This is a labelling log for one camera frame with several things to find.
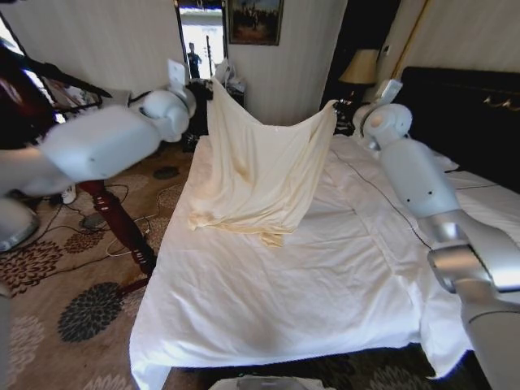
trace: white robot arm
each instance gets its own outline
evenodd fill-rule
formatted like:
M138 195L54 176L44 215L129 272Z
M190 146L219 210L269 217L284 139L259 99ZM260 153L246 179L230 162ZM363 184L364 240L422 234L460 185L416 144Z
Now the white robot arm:
M176 142L195 112L184 88L154 91L141 112L110 106L50 129L34 147L0 151L0 197L59 193L72 183L104 180L152 154L161 141Z
M503 231L471 218L432 152L412 140L410 111L378 101L363 107L358 125L379 147L383 170L399 200L435 241L428 261L462 301L462 320L489 383L520 384L520 249Z

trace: picture frame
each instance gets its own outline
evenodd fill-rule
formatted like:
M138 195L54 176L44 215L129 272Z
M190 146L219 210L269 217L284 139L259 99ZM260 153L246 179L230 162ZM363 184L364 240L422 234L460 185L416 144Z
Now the picture frame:
M284 0L227 0L231 45L278 46Z

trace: yellow fabric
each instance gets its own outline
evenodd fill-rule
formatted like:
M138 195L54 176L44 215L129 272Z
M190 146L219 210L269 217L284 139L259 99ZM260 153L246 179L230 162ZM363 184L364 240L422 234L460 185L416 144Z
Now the yellow fabric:
M330 101L290 127L258 122L213 79L210 180L194 192L188 225L259 234L282 246L309 208L336 126Z

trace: black headboard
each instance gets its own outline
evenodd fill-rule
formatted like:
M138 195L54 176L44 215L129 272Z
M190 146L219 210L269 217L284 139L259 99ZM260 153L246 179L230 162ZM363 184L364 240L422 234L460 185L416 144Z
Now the black headboard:
M520 74L407 67L401 81L412 138L520 193Z

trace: patterned carpet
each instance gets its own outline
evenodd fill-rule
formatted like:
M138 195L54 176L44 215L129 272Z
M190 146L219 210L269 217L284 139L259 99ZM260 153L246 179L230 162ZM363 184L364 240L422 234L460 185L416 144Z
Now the patterned carpet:
M109 190L134 218L150 229L147 240L157 250L191 164L178 144L108 180ZM37 206L39 232L20 248L0 257L0 278L14 294L11 311L9 389L130 390L128 340L144 289L122 301L116 290L140 277L113 234L79 192L70 205ZM344 389L488 388L475 359L467 357L449 378L432 374L417 345L375 349L269 366L171 371L166 389L206 390L216 380L243 374L320 378Z

